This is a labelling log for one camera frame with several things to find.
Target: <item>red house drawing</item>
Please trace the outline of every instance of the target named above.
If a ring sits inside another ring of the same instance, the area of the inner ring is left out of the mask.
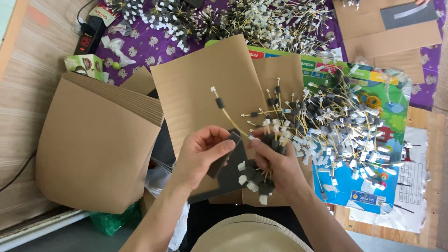
[[[387,143],[389,139],[393,138],[393,134],[396,132],[396,131],[392,131],[391,128],[384,127],[384,126],[381,127],[379,130],[382,131],[383,134],[381,136],[377,137],[376,140],[378,142],[382,142],[382,143]]]

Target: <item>hand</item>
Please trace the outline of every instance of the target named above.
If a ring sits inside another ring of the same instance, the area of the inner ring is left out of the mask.
[[[247,147],[256,151],[255,162],[260,169],[272,171],[276,190],[288,199],[289,193],[309,189],[310,186],[300,169],[294,146],[288,142],[284,155],[281,155],[258,139],[263,134],[263,128],[253,131],[252,136],[256,138],[251,140]]]
[[[235,142],[227,140],[229,136],[227,130],[218,126],[208,126],[188,135],[171,178],[191,190],[196,189],[210,165],[235,148]]]
[[[423,4],[423,3],[427,4],[427,3],[429,3],[429,1],[431,1],[431,0],[416,0],[416,1],[415,1],[415,4],[416,4],[416,5],[421,5],[421,4]]]

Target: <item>weekly calendar chart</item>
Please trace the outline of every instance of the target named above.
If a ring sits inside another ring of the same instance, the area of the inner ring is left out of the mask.
[[[216,42],[218,40],[208,41],[206,46]],[[290,52],[254,46],[248,46],[248,49],[253,59],[291,54]],[[343,61],[334,61],[306,55],[301,55],[301,59],[305,85],[310,82],[318,85],[327,83],[328,86],[332,87],[335,83],[331,74],[336,73],[339,68],[347,75],[353,66],[353,64]],[[319,72],[313,71],[321,66],[324,67]],[[353,74],[348,75],[348,77],[352,86],[359,85],[362,87],[356,93],[358,98],[367,106],[380,110],[379,116],[384,121],[384,125],[379,129],[383,134],[377,137],[377,145],[390,150],[387,153],[390,155],[390,160],[387,163],[400,161],[409,106],[409,100],[403,95],[403,84],[397,79],[394,79],[387,86],[384,83],[381,73],[375,71],[373,67],[364,65],[359,65],[359,68]],[[313,88],[308,88],[311,92],[317,91],[313,90]],[[338,180],[338,185],[332,186],[329,170],[325,169],[323,165],[316,166],[313,164],[314,190],[321,200],[321,190],[324,190],[327,195],[327,203],[341,206],[349,205],[368,212],[380,213],[381,205],[384,203],[390,203],[390,206],[393,207],[395,189],[399,175],[401,175],[399,173],[399,167],[382,166],[384,168],[394,169],[397,172],[397,175],[391,175],[381,168],[372,166],[375,175],[369,175],[369,177],[377,180],[379,184],[384,185],[386,187],[384,191],[372,188],[362,178],[352,179],[353,171],[344,163],[342,167],[335,170],[334,176]]]

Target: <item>green plastic bag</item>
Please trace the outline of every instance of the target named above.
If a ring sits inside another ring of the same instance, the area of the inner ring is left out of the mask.
[[[90,212],[90,219],[96,229],[101,231],[101,233],[112,236],[128,221],[141,221],[142,214],[140,213],[140,208],[137,201],[130,205],[122,214]]]

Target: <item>cartoon print tablecloth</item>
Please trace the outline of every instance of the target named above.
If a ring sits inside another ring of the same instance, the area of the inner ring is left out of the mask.
[[[327,0],[326,4],[330,9],[333,9],[332,2],[330,0]],[[211,0],[206,0],[203,6],[207,5],[211,5],[213,8],[224,9],[227,7],[227,1],[219,0],[212,2]],[[437,22],[440,33],[442,34],[446,19],[444,0],[434,0],[434,5],[440,16]],[[130,58],[135,60],[137,63],[124,67],[118,71],[112,68],[112,63],[114,61],[118,61],[118,57],[113,54],[111,50],[105,49],[102,45],[100,45],[96,52],[96,55],[104,60],[103,69],[105,72],[110,74],[109,82],[116,86],[121,85],[136,69],[142,66],[149,69],[151,65],[158,65],[173,59],[177,59],[185,54],[197,51],[204,46],[204,42],[196,44],[190,40],[190,51],[188,53],[182,52],[176,47],[176,42],[171,40],[171,36],[166,31],[151,29],[149,24],[145,24],[141,20],[132,25],[133,30],[131,35],[124,37],[119,32],[113,31],[113,27],[119,24],[122,20],[122,17],[118,17],[109,26],[104,35],[108,35],[110,39],[123,39],[125,44],[122,48],[122,52],[130,56]],[[342,47],[344,61],[347,61],[344,43],[342,41],[337,20],[335,18],[328,20],[327,25],[328,28],[324,27],[324,37],[326,39],[330,37],[336,38],[328,47],[330,49]],[[434,93],[436,91],[438,80],[438,67],[441,49],[441,44],[420,49],[426,83],[416,83],[412,86],[410,106],[432,110]]]

